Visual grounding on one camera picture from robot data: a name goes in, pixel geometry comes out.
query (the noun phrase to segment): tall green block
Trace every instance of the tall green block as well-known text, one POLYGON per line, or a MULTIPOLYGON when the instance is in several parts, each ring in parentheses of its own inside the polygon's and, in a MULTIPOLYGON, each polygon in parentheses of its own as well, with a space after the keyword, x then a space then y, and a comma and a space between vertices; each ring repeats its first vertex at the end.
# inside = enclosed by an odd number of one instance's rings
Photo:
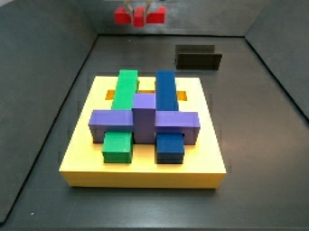
MULTIPOLYGON (((131 110, 138 83, 138 70, 119 71, 112 110, 131 110)), ((133 133, 107 132, 102 153, 104 163, 131 163, 133 133)))
POLYGON ((119 72, 111 109, 131 110, 134 94, 138 91, 138 83, 138 70, 122 70, 119 72))

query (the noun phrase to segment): table surface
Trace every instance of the table surface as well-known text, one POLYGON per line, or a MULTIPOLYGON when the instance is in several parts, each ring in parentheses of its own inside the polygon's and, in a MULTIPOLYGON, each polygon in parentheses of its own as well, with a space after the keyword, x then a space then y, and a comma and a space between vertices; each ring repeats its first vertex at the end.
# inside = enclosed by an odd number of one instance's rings
POLYGON ((242 38, 100 36, 3 229, 309 227, 309 129, 242 38), (175 70, 177 44, 214 44, 218 71, 175 70), (229 174, 217 190, 71 188, 58 169, 92 79, 198 77, 229 174))

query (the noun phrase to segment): purple crossbar block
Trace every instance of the purple crossbar block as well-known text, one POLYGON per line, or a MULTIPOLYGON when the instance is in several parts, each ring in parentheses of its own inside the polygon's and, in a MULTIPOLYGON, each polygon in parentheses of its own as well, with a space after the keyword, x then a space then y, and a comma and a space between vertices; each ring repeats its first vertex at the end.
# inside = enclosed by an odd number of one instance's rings
POLYGON ((157 111, 155 132, 185 134, 185 145, 195 145, 199 129, 197 112, 157 111))
POLYGON ((131 132, 133 114, 130 110, 94 110, 88 123, 92 132, 92 142, 104 142, 106 132, 131 132))

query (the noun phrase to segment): purple block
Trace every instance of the purple block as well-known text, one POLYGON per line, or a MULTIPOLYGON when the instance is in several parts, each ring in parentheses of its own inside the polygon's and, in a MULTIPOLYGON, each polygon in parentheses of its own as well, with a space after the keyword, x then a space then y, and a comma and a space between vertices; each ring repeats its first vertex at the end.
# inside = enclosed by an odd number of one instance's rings
POLYGON ((185 134, 185 145, 195 145, 201 129, 197 112, 157 111, 155 132, 185 134))
POLYGON ((134 142, 155 144, 155 94, 137 93, 133 101, 134 142))
POLYGON ((94 110, 88 123, 92 142, 104 141, 106 132, 133 132, 133 114, 130 110, 94 110))

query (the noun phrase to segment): yellow base block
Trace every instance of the yellow base block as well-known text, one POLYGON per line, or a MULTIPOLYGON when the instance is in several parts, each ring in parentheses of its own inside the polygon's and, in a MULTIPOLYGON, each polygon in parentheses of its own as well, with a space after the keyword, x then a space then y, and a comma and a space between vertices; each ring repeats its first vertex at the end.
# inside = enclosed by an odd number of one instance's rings
MULTIPOLYGON (((155 146, 134 144, 133 162, 104 163, 102 144, 92 143, 88 121, 94 109, 110 109, 108 90, 116 88, 116 77, 96 77, 80 119, 59 169, 70 186, 121 188, 209 188, 218 187, 226 175, 217 136, 198 78, 177 78, 179 111, 197 111, 201 131, 195 145, 185 146, 183 164, 155 164, 155 146)), ((139 77, 139 90, 155 90, 155 78, 139 77)))

